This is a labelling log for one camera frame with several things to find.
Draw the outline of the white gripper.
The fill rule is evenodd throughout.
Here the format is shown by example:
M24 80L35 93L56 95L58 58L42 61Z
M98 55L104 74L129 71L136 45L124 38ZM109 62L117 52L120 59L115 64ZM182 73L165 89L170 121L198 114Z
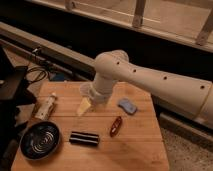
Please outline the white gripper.
M91 103L92 104L107 103L110 98L109 94L101 94L98 91L96 91L95 88L92 86L91 82L85 82L81 84L79 91L84 98L82 99L77 109L78 116L82 116L84 113L86 113L90 109Z

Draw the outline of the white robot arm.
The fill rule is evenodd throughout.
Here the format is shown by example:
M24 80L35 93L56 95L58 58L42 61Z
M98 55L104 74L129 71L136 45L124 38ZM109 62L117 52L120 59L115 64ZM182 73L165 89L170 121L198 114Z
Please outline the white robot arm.
M212 81L134 65L123 50L99 54L94 69L94 80L80 86L93 104L107 103L115 84L124 81L157 97L159 105L213 129Z

